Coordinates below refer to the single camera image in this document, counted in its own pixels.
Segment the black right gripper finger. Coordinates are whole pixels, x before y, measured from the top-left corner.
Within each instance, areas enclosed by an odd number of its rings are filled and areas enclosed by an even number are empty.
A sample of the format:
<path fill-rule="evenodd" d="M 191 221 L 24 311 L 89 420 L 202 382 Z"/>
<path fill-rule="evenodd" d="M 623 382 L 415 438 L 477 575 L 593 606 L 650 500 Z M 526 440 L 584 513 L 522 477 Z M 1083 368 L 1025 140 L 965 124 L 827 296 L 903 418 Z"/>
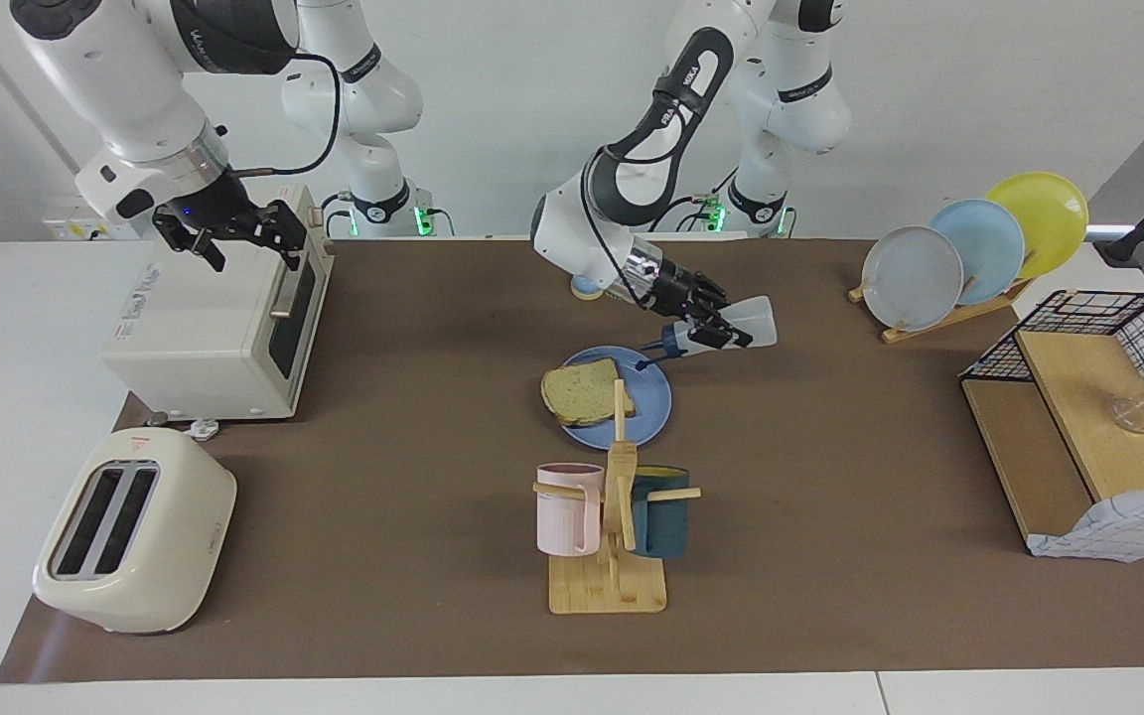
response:
<path fill-rule="evenodd" d="M 305 247 L 305 225 L 286 201 L 272 201 L 254 212 L 257 220 L 251 243 L 280 254 L 287 270 L 297 271 Z"/>
<path fill-rule="evenodd" d="M 153 219 L 154 229 L 174 252 L 188 252 L 207 262 L 216 272 L 223 272 L 225 256 L 210 240 L 207 229 L 191 232 L 178 219 Z"/>

